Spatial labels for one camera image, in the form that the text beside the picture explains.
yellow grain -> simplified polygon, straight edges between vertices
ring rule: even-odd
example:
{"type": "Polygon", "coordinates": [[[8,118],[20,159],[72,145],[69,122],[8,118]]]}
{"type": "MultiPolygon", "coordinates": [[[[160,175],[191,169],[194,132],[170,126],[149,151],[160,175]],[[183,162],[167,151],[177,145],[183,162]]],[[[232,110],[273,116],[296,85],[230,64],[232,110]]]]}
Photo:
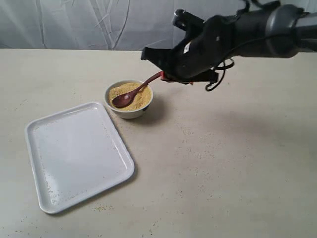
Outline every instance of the yellow grain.
{"type": "MultiPolygon", "coordinates": [[[[139,87],[141,84],[140,83],[125,83],[122,84],[119,87],[116,88],[111,88],[109,91],[109,95],[108,95],[108,102],[109,104],[116,108],[115,105],[113,105],[112,101],[115,97],[124,94],[124,93],[128,93],[134,89],[136,89],[137,87],[139,87]]],[[[148,86],[144,87],[143,89],[141,89],[137,95],[135,96],[133,102],[125,107],[125,108],[116,108],[120,111],[135,111],[138,110],[140,108],[143,108],[146,104],[149,103],[151,99],[151,91],[148,88],[148,86]]]]}

brown spoon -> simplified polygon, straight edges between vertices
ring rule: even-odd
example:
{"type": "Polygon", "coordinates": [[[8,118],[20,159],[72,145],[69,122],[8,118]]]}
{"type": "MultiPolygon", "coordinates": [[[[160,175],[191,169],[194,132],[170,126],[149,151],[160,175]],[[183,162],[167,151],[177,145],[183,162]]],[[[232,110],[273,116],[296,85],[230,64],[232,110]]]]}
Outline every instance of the brown spoon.
{"type": "Polygon", "coordinates": [[[116,96],[112,100],[112,104],[115,105],[116,108],[125,108],[125,107],[129,106],[133,102],[135,95],[137,95],[137,93],[139,92],[140,89],[147,86],[153,80],[155,80],[161,76],[162,76],[162,72],[158,72],[158,73],[154,74],[152,77],[150,77],[148,80],[146,80],[144,83],[142,83],[139,87],[132,90],[131,92],[116,96]]]}

spoon handle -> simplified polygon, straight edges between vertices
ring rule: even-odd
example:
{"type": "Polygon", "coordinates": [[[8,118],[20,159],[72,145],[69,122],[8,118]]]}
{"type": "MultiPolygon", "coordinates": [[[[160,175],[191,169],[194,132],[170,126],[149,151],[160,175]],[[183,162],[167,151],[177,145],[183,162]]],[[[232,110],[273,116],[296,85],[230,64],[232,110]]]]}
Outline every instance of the spoon handle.
{"type": "Polygon", "coordinates": [[[159,78],[162,76],[162,71],[158,72],[156,74],[154,74],[153,76],[151,76],[149,79],[147,79],[144,83],[142,83],[139,87],[137,87],[136,89],[134,89],[134,91],[138,92],[141,88],[147,86],[149,83],[151,83],[153,80],[159,78]]]}

white tray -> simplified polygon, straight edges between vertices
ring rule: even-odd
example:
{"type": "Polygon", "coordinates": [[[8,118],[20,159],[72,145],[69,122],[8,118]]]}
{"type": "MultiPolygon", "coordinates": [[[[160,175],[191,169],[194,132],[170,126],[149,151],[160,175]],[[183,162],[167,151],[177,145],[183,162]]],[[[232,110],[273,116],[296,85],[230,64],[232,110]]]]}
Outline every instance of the white tray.
{"type": "Polygon", "coordinates": [[[57,213],[128,179],[134,163],[100,103],[32,121],[26,143],[40,208],[57,213]]]}

table surface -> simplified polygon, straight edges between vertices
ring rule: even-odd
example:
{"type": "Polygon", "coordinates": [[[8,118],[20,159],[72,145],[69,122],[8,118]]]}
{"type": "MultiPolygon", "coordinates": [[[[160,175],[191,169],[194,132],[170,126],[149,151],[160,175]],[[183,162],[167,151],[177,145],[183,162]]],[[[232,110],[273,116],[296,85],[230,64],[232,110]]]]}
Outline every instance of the table surface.
{"type": "Polygon", "coordinates": [[[211,93],[153,82],[143,117],[109,112],[132,179],[61,214],[39,208],[25,125],[157,72],[139,58],[0,50],[0,237],[315,238],[317,54],[237,58],[211,93]]]}

